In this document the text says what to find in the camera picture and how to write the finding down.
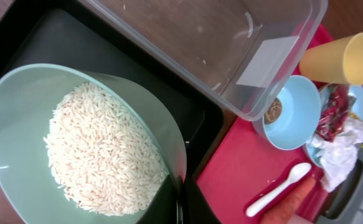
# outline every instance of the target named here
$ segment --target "light blue bowl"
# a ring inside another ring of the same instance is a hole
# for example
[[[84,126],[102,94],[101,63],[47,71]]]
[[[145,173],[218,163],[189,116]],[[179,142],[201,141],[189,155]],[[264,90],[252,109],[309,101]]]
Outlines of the light blue bowl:
[[[313,135],[318,125],[321,114],[319,92],[308,78],[293,75],[277,98],[282,103],[280,117],[271,124],[264,124],[264,118],[261,118],[253,122],[253,127],[278,149],[296,149]]]

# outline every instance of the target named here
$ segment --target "white label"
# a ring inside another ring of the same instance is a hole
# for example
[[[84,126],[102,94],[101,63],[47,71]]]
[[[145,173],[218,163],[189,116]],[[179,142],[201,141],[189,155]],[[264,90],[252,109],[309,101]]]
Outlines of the white label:
[[[264,40],[237,84],[268,87],[298,39],[299,36]]]

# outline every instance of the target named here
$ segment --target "crumpled tissue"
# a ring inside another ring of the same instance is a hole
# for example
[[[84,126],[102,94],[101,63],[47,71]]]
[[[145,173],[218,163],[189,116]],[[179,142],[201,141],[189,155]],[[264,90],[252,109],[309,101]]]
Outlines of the crumpled tissue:
[[[344,123],[344,130],[338,134],[333,142],[325,141],[314,134],[307,144],[319,149],[317,156],[324,169],[321,183],[326,191],[332,192],[353,170],[358,148],[356,144],[363,143],[363,122],[348,117]]]

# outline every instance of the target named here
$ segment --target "clear plastic tub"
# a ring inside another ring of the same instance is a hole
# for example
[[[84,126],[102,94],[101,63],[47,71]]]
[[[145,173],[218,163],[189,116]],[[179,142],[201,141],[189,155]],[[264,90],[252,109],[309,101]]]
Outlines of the clear plastic tub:
[[[303,56],[327,0],[81,0],[219,105],[259,119]]]

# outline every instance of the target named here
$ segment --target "carrot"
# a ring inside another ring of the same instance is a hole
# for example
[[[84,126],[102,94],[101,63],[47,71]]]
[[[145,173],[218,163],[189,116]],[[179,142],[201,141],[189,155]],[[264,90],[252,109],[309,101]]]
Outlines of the carrot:
[[[262,215],[260,224],[287,224],[289,219],[295,214],[301,202],[316,185],[316,180],[308,177],[302,181],[295,189],[286,195],[274,207]]]

